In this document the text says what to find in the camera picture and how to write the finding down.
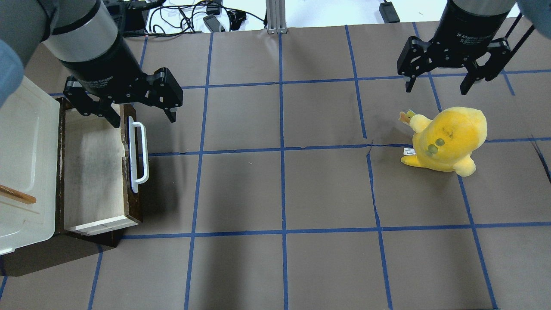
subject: wooden stick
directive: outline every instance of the wooden stick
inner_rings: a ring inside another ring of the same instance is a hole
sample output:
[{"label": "wooden stick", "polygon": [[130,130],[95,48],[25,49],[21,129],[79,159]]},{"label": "wooden stick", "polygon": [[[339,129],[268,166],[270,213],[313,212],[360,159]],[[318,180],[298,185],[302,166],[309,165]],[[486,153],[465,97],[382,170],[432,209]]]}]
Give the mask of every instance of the wooden stick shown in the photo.
[{"label": "wooden stick", "polygon": [[27,205],[31,205],[36,202],[36,198],[34,198],[33,196],[21,193],[18,190],[14,190],[4,185],[0,185],[0,195],[13,200],[17,200]]}]

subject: yellow stuffed toy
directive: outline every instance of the yellow stuffed toy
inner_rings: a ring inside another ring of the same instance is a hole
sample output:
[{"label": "yellow stuffed toy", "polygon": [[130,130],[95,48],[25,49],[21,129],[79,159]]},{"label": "yellow stuffed toy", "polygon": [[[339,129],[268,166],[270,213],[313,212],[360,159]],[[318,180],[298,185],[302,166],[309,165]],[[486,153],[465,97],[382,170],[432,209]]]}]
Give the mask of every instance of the yellow stuffed toy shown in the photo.
[{"label": "yellow stuffed toy", "polygon": [[484,143],[488,134],[482,111],[458,106],[430,120],[410,110],[400,112],[400,120],[415,132],[415,155],[402,157],[402,163],[443,172],[455,171],[462,177],[474,173],[476,166],[471,153]]}]

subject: white floor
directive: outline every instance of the white floor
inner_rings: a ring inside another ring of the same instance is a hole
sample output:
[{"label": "white floor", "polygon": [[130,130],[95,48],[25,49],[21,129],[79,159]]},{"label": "white floor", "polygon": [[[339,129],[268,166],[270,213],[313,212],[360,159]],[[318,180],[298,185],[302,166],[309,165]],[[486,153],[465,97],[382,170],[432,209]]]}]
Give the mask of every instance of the white floor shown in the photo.
[{"label": "white floor", "polygon": [[[199,0],[167,0],[165,6],[194,4]],[[285,11],[287,27],[322,27],[358,24],[382,24],[379,13],[381,0],[287,0]],[[401,22],[429,22],[440,20],[446,0],[393,0]],[[228,8],[245,10],[260,18],[264,18],[266,2],[264,0],[223,0],[223,5]],[[177,10],[162,10],[163,17],[173,25],[178,25],[181,16]],[[519,13],[517,5],[509,13],[509,17],[515,17]],[[209,32],[204,25],[204,14],[198,14],[194,18],[196,30]],[[217,16],[225,29],[228,29],[228,19],[224,13]],[[153,16],[152,25],[161,26],[166,33],[177,33],[181,30],[173,28],[160,18],[159,12]],[[264,27],[260,20],[247,17],[240,30],[258,30]]]}]

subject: white tag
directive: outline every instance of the white tag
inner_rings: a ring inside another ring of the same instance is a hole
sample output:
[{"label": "white tag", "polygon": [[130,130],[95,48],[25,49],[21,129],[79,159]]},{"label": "white tag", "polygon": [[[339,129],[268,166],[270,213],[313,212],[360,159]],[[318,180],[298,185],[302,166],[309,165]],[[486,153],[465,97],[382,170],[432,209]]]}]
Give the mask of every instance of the white tag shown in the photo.
[{"label": "white tag", "polygon": [[415,155],[415,149],[405,147],[404,148],[404,155]]}]

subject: white handle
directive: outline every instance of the white handle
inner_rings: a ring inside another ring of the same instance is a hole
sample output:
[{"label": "white handle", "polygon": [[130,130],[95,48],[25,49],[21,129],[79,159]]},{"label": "white handle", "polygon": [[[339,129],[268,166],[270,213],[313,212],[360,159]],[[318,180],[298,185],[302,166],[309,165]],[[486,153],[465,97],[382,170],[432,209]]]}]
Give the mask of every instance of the white handle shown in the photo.
[{"label": "white handle", "polygon": [[[134,134],[134,128],[140,128],[142,130],[142,155],[143,155],[143,176],[138,179],[138,167],[136,160],[136,137]],[[132,191],[138,192],[138,184],[145,183],[149,179],[149,161],[147,156],[147,135],[145,133],[145,126],[129,116],[128,117],[128,141],[130,147],[130,181]]]}]

